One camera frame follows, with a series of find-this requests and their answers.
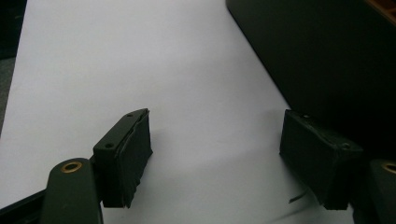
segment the metal bracket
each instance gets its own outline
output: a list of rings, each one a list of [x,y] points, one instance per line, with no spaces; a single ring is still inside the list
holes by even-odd
[[[104,207],[130,207],[152,154],[149,111],[123,116],[87,160],[56,165],[47,188],[0,210],[2,224],[102,224]]]

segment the dark green metal part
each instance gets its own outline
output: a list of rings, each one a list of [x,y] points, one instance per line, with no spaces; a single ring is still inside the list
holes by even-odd
[[[41,190],[25,199],[0,210],[2,224],[37,224],[41,215],[45,190]]]
[[[280,155],[327,209],[347,209],[363,150],[315,119],[287,110]]]
[[[367,182],[381,223],[396,224],[396,162],[371,161]]]
[[[94,167],[103,178],[104,207],[130,207],[152,154],[149,111],[122,117],[93,148]]]
[[[149,111],[123,116],[93,154],[55,166],[47,189],[1,209],[0,223],[100,224],[102,200],[107,207],[129,207],[152,154]]]
[[[99,202],[90,161],[61,162],[49,174],[40,224],[101,224]]]
[[[364,0],[226,0],[292,110],[396,160],[396,26]]]

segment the black object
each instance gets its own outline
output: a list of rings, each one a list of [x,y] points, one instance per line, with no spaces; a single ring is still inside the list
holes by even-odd
[[[372,160],[340,133],[290,110],[280,155],[327,209],[351,203],[356,224],[396,223],[396,162]]]
[[[0,210],[0,223],[37,224],[46,191],[41,190]]]
[[[347,209],[362,149],[305,114],[287,110],[280,155],[327,209]]]
[[[396,163],[370,162],[367,185],[381,223],[396,223]]]
[[[102,224],[99,202],[90,161],[64,161],[49,174],[40,224]]]
[[[55,166],[47,189],[1,209],[0,223],[103,223],[99,202],[129,207],[151,154],[149,111],[129,113],[96,144],[92,158]]]
[[[0,1],[0,59],[15,57],[27,0]]]
[[[393,23],[361,0],[226,2],[291,109],[396,159]]]

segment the brass insert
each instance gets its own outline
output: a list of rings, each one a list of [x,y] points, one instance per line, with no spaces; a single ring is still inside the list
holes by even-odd
[[[73,173],[77,170],[79,170],[79,168],[82,167],[82,163],[79,161],[70,161],[69,163],[65,164],[62,168],[61,171],[62,173],[65,174],[69,174],[69,173]]]
[[[382,168],[396,175],[396,163],[387,161],[382,163]]]

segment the white surface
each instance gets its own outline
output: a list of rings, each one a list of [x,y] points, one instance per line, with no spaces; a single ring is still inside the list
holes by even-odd
[[[287,105],[224,0],[30,0],[0,141],[0,207],[118,119],[150,109],[154,151],[110,223],[353,223],[278,156]]]

